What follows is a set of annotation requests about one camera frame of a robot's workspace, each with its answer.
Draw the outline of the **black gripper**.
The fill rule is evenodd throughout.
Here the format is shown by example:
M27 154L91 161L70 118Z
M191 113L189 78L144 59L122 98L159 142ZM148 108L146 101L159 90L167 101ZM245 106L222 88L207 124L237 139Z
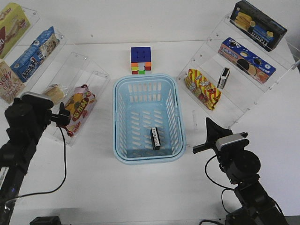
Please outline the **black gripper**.
M12 105L5 110L10 142L14 144L34 142L37 145L51 121L61 128L70 123L70 111L65 108L63 102L60 103L58 114L51 113L50 109L33 106L23 102L21 97L16 97Z
M216 142L218 139L230 136L232 130L222 128L209 117L206 117L206 141L193 147L193 153L213 149L217 153L220 168L227 175L231 184L254 183L259 180L258 172L261 163L256 154L245 150L249 140L229 144L218 151Z

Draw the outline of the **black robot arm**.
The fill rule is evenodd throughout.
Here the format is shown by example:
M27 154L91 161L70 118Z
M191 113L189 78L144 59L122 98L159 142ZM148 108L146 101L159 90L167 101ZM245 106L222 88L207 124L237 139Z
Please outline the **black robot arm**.
M37 144L51 122L64 128L70 122L70 111L60 103L58 114L52 113L53 101L33 92L14 99L4 112L9 140L0 149L0 223L8 225L19 191L27 174Z
M245 147L249 144L247 133L234 134L206 118L206 142L193 147L193 153L213 149L219 167L230 183L241 208L225 217L226 225L286 225L288 222L277 203L259 182L261 163L256 154Z

